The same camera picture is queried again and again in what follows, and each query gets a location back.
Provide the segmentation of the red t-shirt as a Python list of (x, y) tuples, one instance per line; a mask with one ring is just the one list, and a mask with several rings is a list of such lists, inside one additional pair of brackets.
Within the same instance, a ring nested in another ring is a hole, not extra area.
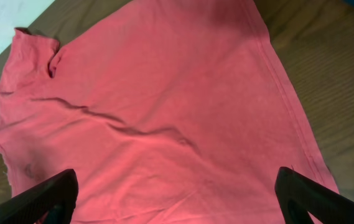
[(337, 189), (253, 1), (131, 1), (64, 46), (17, 31), (0, 153), (13, 195), (73, 169), (73, 223), (282, 223), (282, 166)]

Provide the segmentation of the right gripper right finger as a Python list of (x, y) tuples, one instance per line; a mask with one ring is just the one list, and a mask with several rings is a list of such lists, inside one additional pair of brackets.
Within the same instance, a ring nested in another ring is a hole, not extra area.
[(274, 186), (287, 224), (354, 223), (354, 202), (300, 173), (280, 167)]

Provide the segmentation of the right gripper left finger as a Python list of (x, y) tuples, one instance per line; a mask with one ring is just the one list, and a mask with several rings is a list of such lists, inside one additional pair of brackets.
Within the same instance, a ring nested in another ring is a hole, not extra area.
[(70, 223), (77, 196), (76, 173), (66, 169), (0, 204), (0, 223)]

